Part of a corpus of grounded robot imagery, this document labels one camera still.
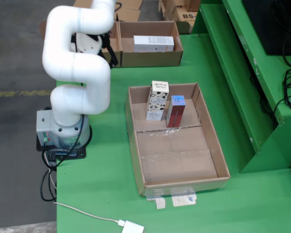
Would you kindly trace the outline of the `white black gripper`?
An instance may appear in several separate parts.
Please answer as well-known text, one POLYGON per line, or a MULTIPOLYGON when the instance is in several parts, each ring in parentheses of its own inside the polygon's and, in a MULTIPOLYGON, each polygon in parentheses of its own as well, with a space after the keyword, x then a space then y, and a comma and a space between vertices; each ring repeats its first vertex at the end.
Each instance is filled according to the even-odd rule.
MULTIPOLYGON (((102 40, 101 37, 94 35, 93 39, 87 34, 77 33, 76 34, 76 46, 77 52, 82 53, 90 53, 90 54, 98 54, 100 57, 106 60, 103 52, 102 52, 102 40)), ((118 59, 116 57, 115 52, 113 51, 111 45, 107 45, 107 50, 111 56, 109 65, 110 67, 116 67, 118 65, 118 59)))

